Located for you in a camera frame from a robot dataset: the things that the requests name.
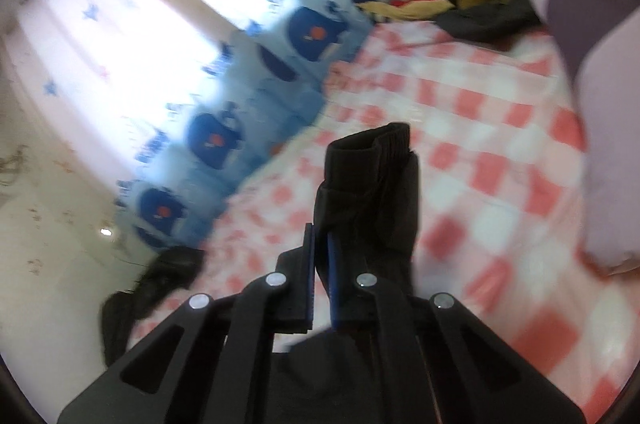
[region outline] purple pillow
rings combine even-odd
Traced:
[[[585,251],[640,266],[640,0],[531,0],[562,53],[588,153]]]

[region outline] red cloth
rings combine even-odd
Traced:
[[[389,4],[393,7],[401,7],[407,3],[411,3],[412,1],[435,1],[435,0],[406,0],[406,1],[402,1],[402,0],[391,0],[389,1]]]

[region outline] curtain fold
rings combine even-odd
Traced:
[[[324,105],[370,0],[25,0],[18,82],[116,197],[127,247],[197,247],[225,199]]]

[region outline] bed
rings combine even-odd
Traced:
[[[640,281],[600,276],[582,252],[584,136],[553,38],[539,29],[499,52],[429,22],[379,25],[325,93],[316,123],[230,198],[191,290],[130,344],[193,293],[230,295],[271,271],[312,219],[327,144],[405,121],[422,182],[417,294],[458,297],[596,422],[640,360]],[[314,331],[329,325],[317,283]]]

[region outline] silver screw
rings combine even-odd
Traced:
[[[194,309],[203,309],[209,304],[209,296],[206,294],[196,294],[189,298],[189,306]]]
[[[436,294],[433,298],[433,304],[439,309],[450,309],[455,302],[456,300],[449,294]]]
[[[373,274],[365,272],[364,274],[360,274],[356,278],[356,283],[361,287],[372,287],[376,283],[378,283],[378,278],[376,278]]]
[[[265,278],[265,281],[270,287],[279,287],[287,282],[287,277],[282,272],[272,272]]]

